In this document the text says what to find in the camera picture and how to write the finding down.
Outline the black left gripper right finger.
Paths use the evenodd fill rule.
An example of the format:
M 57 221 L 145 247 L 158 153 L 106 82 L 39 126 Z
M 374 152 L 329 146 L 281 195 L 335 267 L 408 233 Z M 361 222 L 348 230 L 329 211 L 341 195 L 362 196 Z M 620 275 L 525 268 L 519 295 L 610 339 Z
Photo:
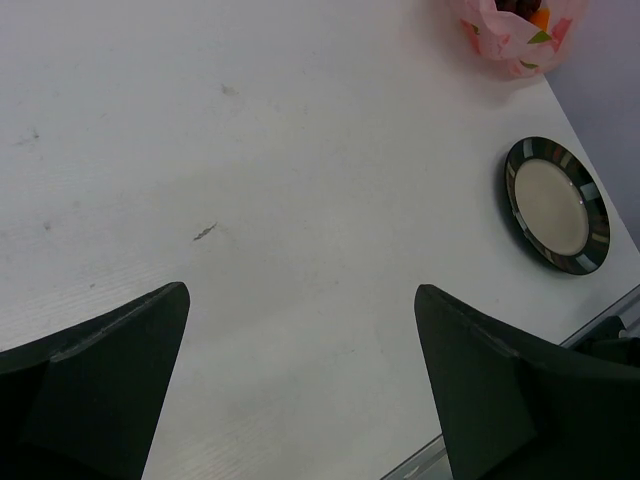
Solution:
M 567 348 L 433 285 L 414 310 L 455 478 L 638 477 L 637 338 Z

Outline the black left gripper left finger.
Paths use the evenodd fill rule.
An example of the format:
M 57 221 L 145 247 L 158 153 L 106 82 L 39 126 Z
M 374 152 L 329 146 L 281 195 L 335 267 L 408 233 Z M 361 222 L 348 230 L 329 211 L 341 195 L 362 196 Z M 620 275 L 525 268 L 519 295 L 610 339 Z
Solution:
M 2 352 L 2 478 L 141 478 L 189 307 L 173 282 Z

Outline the pink floral plastic bag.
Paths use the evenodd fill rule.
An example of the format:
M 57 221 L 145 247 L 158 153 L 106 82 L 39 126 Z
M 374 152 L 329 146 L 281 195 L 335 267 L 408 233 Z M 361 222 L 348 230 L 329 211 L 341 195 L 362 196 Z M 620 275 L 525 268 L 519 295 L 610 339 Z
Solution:
M 533 77 L 565 59 L 588 6 L 583 0 L 541 1 L 540 8 L 550 9 L 546 31 L 528 19 L 498 11 L 495 0 L 452 1 L 450 7 L 479 56 L 496 62 L 514 77 Z

